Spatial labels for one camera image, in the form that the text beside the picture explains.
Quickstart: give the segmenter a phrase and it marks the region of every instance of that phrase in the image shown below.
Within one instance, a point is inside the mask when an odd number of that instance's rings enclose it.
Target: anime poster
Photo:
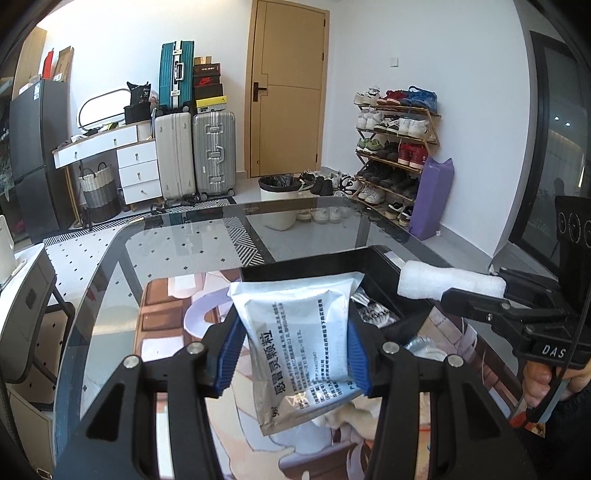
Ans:
[[[134,353],[150,361],[173,355],[200,340],[209,326],[223,322],[232,302],[230,282],[239,271],[162,278],[144,291],[135,334]],[[460,353],[484,369],[476,353],[476,332],[458,329],[433,309],[420,332],[446,353]],[[488,379],[491,370],[487,368]],[[488,388],[493,388],[488,380]],[[230,480],[363,480],[377,425],[379,400],[359,397],[356,413],[338,428],[312,421],[263,436],[256,419],[248,340],[245,340],[230,388],[217,400],[207,399],[207,411],[224,478]],[[428,395],[421,396],[416,479],[427,479],[430,441]],[[158,463],[162,478],[172,478],[165,394],[157,401]]]

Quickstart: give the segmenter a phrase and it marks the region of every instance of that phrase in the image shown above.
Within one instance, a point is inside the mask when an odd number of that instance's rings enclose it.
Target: silver suitcase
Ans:
[[[193,117],[193,156],[202,200],[234,195],[236,186],[236,120],[227,110]]]

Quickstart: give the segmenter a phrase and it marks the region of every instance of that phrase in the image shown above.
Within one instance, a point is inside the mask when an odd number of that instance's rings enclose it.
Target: refrigerator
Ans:
[[[12,177],[31,242],[67,230],[74,222],[66,171],[53,150],[68,139],[66,82],[41,80],[10,105]]]

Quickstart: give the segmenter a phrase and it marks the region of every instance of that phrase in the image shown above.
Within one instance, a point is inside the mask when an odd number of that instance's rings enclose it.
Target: white foam padding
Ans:
[[[398,295],[408,299],[441,300],[450,288],[471,291],[491,297],[503,298],[506,282],[501,277],[461,270],[438,268],[410,260],[400,271]]]

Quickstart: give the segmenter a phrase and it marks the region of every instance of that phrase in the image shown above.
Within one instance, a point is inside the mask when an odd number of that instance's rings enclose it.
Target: door frame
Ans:
[[[322,141],[324,137],[324,109],[326,103],[326,80],[328,77],[328,59],[329,59],[329,28],[330,11],[320,8],[310,7],[309,5],[288,2],[286,0],[252,0],[251,23],[248,30],[248,52],[246,54],[246,82],[244,88],[244,168],[247,178],[251,178],[251,104],[252,104],[252,62],[255,47],[255,26],[256,12],[259,1],[270,4],[289,5],[291,7],[304,8],[313,12],[324,14],[326,28],[324,29],[324,62],[322,65],[322,89],[320,91],[320,118],[318,130],[317,161],[316,165],[322,163]]]

